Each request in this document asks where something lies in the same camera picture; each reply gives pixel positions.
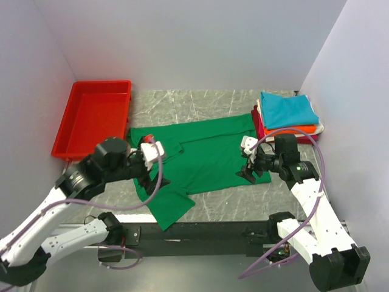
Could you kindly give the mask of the green t shirt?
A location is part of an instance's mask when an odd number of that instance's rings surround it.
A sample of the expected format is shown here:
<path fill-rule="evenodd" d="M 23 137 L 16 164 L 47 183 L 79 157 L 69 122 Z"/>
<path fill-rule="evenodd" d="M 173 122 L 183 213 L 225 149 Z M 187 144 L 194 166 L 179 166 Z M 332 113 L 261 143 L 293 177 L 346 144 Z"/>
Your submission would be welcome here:
<path fill-rule="evenodd" d="M 163 176 L 170 181 L 147 205 L 162 230 L 195 205 L 190 195 L 249 184 L 236 173 L 246 163 L 239 148 L 242 138 L 256 135 L 251 114 L 131 128 L 127 139 L 137 145 L 149 134 L 166 152 Z"/>

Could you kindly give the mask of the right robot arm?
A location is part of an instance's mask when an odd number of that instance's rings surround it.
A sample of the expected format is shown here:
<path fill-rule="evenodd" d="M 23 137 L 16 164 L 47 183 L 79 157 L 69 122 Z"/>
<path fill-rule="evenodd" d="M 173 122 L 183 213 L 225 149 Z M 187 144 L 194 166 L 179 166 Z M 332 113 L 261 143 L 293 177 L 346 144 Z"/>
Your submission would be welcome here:
<path fill-rule="evenodd" d="M 260 147 L 260 141 L 244 136 L 240 149 L 247 162 L 237 175 L 253 183 L 265 172 L 278 174 L 300 203 L 307 218 L 298 220 L 289 212 L 269 216 L 267 236 L 275 246 L 244 270 L 243 279 L 258 273 L 256 266 L 268 259 L 282 245 L 294 248 L 309 266 L 310 277 L 319 291 L 332 291 L 358 285 L 370 263 L 367 248 L 357 246 L 341 224 L 323 191 L 324 170 L 316 171 L 309 161 L 302 161 L 293 134 L 274 137 L 272 155 Z"/>

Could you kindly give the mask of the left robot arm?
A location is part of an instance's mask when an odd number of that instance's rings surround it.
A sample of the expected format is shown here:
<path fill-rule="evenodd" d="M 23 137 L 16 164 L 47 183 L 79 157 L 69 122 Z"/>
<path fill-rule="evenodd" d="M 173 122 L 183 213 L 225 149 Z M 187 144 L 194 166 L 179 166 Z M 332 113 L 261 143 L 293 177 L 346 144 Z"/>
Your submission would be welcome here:
<path fill-rule="evenodd" d="M 57 179 L 27 219 L 1 239 L 1 282 L 11 287 L 29 285 L 52 264 L 85 246 L 123 249 L 123 226 L 112 214 L 118 207 L 97 204 L 93 198 L 104 193 L 108 183 L 137 179 L 149 196 L 139 204 L 144 206 L 169 184 L 163 178 L 166 153 L 161 142 L 148 135 L 131 152 L 127 146 L 126 141 L 117 137 L 97 144 L 93 153 L 71 165 Z M 81 205 L 95 206 L 104 212 L 80 228 L 52 235 Z"/>

